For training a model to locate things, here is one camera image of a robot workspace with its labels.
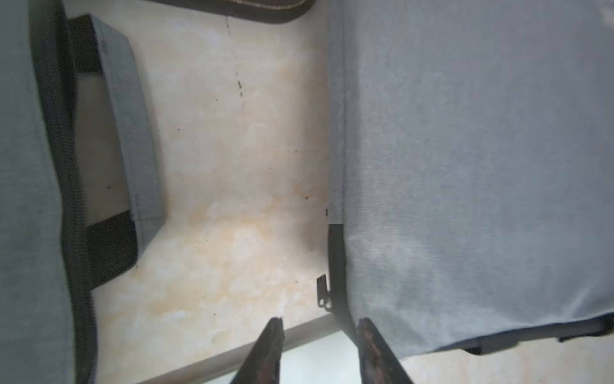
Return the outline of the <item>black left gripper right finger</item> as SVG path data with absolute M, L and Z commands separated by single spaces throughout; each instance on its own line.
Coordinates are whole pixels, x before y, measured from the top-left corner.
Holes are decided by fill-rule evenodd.
M 357 347 L 364 384 L 413 384 L 389 345 L 369 318 L 361 318 Z

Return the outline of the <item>silver apple laptop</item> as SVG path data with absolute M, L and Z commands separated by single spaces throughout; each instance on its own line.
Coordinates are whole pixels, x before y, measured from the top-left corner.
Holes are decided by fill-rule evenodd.
M 332 315 L 285 330 L 282 383 L 360 383 L 358 350 Z M 162 374 L 147 383 L 230 383 L 254 346 L 249 343 Z

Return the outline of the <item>grey zippered laptop bag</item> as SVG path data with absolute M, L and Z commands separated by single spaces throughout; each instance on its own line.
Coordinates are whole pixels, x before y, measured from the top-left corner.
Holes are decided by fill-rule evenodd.
M 78 74 L 101 75 L 130 207 L 86 224 L 75 149 Z M 93 289 L 133 267 L 165 222 L 128 39 L 59 1 L 1 4 L 1 380 L 91 383 Z

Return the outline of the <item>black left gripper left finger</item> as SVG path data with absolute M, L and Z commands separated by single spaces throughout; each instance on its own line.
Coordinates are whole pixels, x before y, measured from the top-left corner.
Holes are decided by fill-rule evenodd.
M 268 321 L 231 384 L 278 384 L 285 332 L 281 318 Z

